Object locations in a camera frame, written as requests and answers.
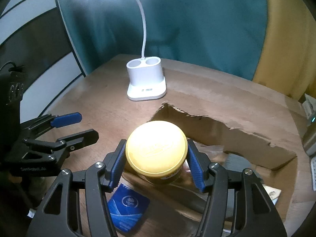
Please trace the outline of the blue tissue pack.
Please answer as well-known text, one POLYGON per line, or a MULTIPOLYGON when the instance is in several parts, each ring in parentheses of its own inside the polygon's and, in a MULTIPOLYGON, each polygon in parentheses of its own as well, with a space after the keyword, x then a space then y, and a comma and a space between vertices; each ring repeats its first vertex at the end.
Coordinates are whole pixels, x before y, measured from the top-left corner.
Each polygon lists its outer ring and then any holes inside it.
POLYGON ((149 198, 120 184, 108 201, 109 212, 116 229, 124 233, 132 230, 141 220, 149 204, 149 198))

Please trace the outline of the yellow lid jar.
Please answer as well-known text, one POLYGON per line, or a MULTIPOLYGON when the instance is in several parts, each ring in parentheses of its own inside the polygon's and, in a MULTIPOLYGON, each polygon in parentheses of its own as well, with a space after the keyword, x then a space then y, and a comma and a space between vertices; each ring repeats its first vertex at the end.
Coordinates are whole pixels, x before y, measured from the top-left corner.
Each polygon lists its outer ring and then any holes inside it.
POLYGON ((130 168, 157 185, 179 178, 187 153, 188 141, 184 132, 163 120, 149 121, 137 127, 125 146, 130 168))

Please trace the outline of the capybara tissue pack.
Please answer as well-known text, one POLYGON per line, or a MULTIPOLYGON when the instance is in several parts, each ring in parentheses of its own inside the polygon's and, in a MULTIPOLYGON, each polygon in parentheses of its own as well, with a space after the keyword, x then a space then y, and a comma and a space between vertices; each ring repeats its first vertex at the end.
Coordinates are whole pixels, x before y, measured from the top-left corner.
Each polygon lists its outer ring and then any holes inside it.
POLYGON ((271 186, 267 186, 265 184, 263 184, 262 186, 264 187, 265 191, 269 195, 273 204, 276 205, 276 203, 278 202, 278 198, 280 197, 282 191, 280 189, 277 189, 277 188, 274 188, 271 186))

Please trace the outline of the grey rolled socks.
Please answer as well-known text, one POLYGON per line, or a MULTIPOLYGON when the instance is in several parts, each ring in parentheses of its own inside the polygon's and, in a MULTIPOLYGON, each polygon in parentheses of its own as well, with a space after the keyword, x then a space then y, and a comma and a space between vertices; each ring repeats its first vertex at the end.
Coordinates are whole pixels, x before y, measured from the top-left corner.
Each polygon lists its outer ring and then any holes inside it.
POLYGON ((251 163, 242 156, 230 153, 226 157, 226 160, 223 163, 223 167, 226 170, 242 172, 246 168, 251 168, 251 163))

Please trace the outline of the pink snack plastic bag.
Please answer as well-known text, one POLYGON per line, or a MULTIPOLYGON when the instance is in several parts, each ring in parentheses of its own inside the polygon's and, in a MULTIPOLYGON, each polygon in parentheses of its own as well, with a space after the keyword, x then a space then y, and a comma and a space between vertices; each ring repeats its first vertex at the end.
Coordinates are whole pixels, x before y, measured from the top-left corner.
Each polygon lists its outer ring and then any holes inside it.
POLYGON ((193 141, 193 143, 196 145, 196 148, 198 149, 198 151, 205 153, 209 157, 210 160, 222 154, 224 151, 224 146, 207 146, 205 144, 198 143, 196 141, 193 141))

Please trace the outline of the white perforated plastic basket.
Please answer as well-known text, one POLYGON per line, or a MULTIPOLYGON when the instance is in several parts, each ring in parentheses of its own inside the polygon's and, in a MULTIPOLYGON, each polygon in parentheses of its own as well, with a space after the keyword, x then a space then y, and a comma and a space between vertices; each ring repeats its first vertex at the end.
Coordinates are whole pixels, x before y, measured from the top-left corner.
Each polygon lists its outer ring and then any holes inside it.
POLYGON ((314 156, 311 161, 311 175, 312 175, 312 186, 313 190, 316 191, 316 156, 314 156))

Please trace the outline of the brown cardboard box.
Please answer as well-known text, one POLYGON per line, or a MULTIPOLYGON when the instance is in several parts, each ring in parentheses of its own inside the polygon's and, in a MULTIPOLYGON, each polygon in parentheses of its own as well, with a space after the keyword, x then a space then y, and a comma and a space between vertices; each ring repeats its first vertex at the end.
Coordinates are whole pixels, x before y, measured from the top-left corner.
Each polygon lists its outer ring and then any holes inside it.
MULTIPOLYGON (((241 126, 228 124, 219 117, 211 118, 203 111, 188 106, 176 108, 159 101, 132 102, 124 106, 124 134, 130 134, 143 123, 169 121, 192 139, 200 152, 221 165, 240 164, 247 159, 263 182, 281 190, 276 203, 280 218, 285 220, 291 203, 297 175, 297 155, 241 126)), ((123 172, 123 182, 150 198, 144 219, 131 236, 191 236, 197 231, 207 196, 194 186, 192 176, 183 172, 170 184, 153 185, 137 175, 130 166, 123 172)))

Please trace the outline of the white desk lamp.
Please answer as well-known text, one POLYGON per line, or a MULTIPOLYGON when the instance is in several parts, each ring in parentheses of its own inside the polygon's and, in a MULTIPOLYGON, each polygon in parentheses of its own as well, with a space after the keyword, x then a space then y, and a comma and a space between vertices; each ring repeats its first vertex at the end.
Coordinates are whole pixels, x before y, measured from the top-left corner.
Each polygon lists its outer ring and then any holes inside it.
POLYGON ((159 55, 148 53, 150 0, 69 0, 72 40, 89 70, 119 54, 126 62, 127 97, 157 100, 166 94, 166 78, 159 55))

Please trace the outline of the stainless steel tumbler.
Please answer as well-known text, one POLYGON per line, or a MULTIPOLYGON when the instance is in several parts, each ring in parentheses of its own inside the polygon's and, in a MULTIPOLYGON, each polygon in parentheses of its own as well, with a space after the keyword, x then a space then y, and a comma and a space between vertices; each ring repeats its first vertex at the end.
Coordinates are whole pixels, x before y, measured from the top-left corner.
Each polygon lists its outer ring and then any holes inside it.
POLYGON ((312 157, 315 155, 315 98, 308 94, 304 95, 305 101, 302 106, 308 119, 308 127, 303 136, 302 143, 307 155, 312 157))

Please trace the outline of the yellow curtain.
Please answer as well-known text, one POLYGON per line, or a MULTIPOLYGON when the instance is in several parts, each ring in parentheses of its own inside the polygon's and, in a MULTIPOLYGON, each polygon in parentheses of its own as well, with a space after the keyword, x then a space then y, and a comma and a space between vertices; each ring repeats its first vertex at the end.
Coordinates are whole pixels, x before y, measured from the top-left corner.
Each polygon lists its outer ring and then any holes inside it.
POLYGON ((315 19, 303 0, 267 0, 267 28, 253 81, 299 100, 315 97, 315 19))

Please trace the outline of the teal curtain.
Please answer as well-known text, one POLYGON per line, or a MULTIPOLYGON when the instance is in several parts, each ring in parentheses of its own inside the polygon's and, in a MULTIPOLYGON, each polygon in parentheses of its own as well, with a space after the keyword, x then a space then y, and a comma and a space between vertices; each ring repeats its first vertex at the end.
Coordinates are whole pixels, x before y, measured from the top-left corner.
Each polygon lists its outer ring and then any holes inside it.
POLYGON ((79 62, 91 73, 118 54, 196 64, 252 80, 267 0, 57 0, 79 62))

